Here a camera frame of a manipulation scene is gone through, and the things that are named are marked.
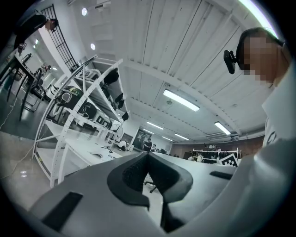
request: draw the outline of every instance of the round recessed light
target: round recessed light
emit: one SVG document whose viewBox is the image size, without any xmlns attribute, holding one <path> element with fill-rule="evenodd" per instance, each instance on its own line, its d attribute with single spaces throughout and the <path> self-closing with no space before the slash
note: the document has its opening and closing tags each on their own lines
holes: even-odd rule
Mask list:
<svg viewBox="0 0 296 237">
<path fill-rule="evenodd" d="M 86 14 L 87 14 L 87 9 L 86 9 L 86 8 L 83 8 L 82 11 L 81 11 L 81 13 L 82 13 L 83 16 L 86 16 Z"/>
</svg>

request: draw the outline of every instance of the brown wall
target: brown wall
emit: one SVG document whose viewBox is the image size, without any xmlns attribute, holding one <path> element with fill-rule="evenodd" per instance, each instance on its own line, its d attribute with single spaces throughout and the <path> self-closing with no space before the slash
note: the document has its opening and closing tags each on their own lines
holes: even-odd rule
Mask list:
<svg viewBox="0 0 296 237">
<path fill-rule="evenodd" d="M 239 150 L 241 150 L 241 157 L 244 157 L 247 155 L 255 154 L 262 147 L 263 138 L 264 136 L 248 139 L 248 140 L 236 141 L 236 142 L 216 143 L 215 145 L 217 148 L 221 148 L 221 150 L 236 150 L 236 148 L 238 147 Z M 184 153 L 193 151 L 193 148 L 195 150 L 206 150 L 203 144 L 196 144 L 196 145 L 173 144 L 170 153 L 172 156 L 176 154 L 180 158 L 183 158 Z"/>
</svg>

